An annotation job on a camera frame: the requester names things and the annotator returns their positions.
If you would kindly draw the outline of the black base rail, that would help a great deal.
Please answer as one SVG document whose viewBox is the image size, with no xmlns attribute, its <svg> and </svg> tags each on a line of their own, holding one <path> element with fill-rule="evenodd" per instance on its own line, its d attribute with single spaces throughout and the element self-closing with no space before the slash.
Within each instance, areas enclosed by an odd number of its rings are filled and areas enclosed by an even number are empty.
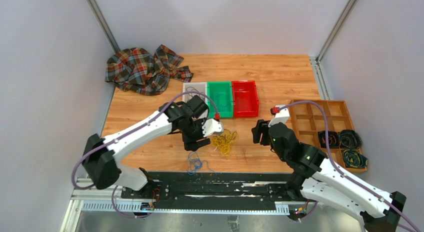
<svg viewBox="0 0 424 232">
<path fill-rule="evenodd" d="M 283 215 L 302 220 L 318 207 L 340 202 L 342 211 L 357 209 L 352 199 L 341 198 L 327 185 L 313 181 L 311 195 L 289 191 L 288 173 L 236 173 L 151 171 L 141 190 L 111 185 L 88 187 L 82 178 L 72 199 L 82 200 L 87 212 L 120 212 L 128 218 L 153 214 Z"/>
</svg>

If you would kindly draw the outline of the plaid flannel cloth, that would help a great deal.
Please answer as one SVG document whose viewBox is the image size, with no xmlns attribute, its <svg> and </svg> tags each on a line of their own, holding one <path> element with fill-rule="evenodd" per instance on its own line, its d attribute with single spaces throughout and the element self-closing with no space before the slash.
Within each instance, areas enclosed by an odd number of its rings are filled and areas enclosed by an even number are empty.
<svg viewBox="0 0 424 232">
<path fill-rule="evenodd" d="M 153 54 L 141 47 L 126 48 L 107 60 L 105 82 L 124 92 L 160 95 L 171 79 L 184 83 L 193 79 L 189 67 L 181 66 L 183 61 L 182 56 L 163 44 Z"/>
</svg>

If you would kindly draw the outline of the white plastic bin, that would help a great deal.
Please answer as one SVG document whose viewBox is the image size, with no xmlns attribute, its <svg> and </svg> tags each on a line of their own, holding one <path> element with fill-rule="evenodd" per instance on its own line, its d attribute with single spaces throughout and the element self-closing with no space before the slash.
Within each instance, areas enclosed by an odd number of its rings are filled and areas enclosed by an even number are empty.
<svg viewBox="0 0 424 232">
<path fill-rule="evenodd" d="M 207 95 L 207 82 L 184 82 L 182 86 L 183 92 L 190 92 L 188 94 L 184 94 L 182 96 L 182 100 L 186 103 L 188 102 L 193 96 L 199 96 L 206 104 L 208 104 L 208 100 L 205 98 L 204 95 Z"/>
</svg>

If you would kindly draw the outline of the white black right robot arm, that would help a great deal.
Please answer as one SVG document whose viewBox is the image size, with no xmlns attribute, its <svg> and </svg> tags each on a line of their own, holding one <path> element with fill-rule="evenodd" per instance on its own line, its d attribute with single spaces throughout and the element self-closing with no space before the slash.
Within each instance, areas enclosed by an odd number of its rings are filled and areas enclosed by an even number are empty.
<svg viewBox="0 0 424 232">
<path fill-rule="evenodd" d="M 270 146 L 293 169 L 286 195 L 331 206 L 356 219 L 368 232 L 394 232 L 398 228 L 406 196 L 387 192 L 356 177 L 321 149 L 300 142 L 284 123 L 260 119 L 252 128 L 253 143 Z"/>
</svg>

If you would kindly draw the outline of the wooden compartment tray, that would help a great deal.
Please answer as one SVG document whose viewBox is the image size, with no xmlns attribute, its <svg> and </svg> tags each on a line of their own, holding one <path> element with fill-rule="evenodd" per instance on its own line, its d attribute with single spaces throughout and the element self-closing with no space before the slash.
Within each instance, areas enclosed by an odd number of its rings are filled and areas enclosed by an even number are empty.
<svg viewBox="0 0 424 232">
<path fill-rule="evenodd" d="M 292 129 L 298 140 L 330 152 L 333 160 L 351 173 L 368 170 L 368 158 L 362 153 L 362 139 L 355 131 L 343 100 L 315 100 L 288 108 Z"/>
</svg>

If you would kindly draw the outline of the red plastic bin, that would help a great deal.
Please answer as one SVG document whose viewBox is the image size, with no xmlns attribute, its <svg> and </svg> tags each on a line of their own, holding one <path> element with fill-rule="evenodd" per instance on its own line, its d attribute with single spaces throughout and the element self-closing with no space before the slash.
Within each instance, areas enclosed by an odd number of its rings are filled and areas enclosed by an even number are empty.
<svg viewBox="0 0 424 232">
<path fill-rule="evenodd" d="M 259 115 L 259 96 L 254 80 L 231 81 L 233 95 L 233 116 L 254 118 Z"/>
</svg>

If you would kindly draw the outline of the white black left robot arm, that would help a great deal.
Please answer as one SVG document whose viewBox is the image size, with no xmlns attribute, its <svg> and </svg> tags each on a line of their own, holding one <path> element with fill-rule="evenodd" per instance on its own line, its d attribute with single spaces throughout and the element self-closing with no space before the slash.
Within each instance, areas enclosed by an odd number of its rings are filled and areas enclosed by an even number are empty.
<svg viewBox="0 0 424 232">
<path fill-rule="evenodd" d="M 197 95 L 187 102 L 172 100 L 122 131 L 105 137 L 90 136 L 79 164 L 98 190 L 122 186 L 134 190 L 142 199 L 149 198 L 153 185 L 148 181 L 147 172 L 123 165 L 121 161 L 144 144 L 165 135 L 180 133 L 186 151 L 195 152 L 209 145 L 209 137 L 221 134 L 224 126 L 219 121 L 219 114 L 201 118 L 208 110 L 208 105 Z"/>
</svg>

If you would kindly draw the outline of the green plastic bin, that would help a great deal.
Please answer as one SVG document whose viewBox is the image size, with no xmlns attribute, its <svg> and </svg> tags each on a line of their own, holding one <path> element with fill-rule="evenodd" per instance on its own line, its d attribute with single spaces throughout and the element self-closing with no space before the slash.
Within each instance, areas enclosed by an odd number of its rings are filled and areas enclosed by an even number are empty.
<svg viewBox="0 0 424 232">
<path fill-rule="evenodd" d="M 213 100 L 221 118 L 233 118 L 234 98 L 230 81 L 210 81 L 207 83 L 207 95 Z"/>
</svg>

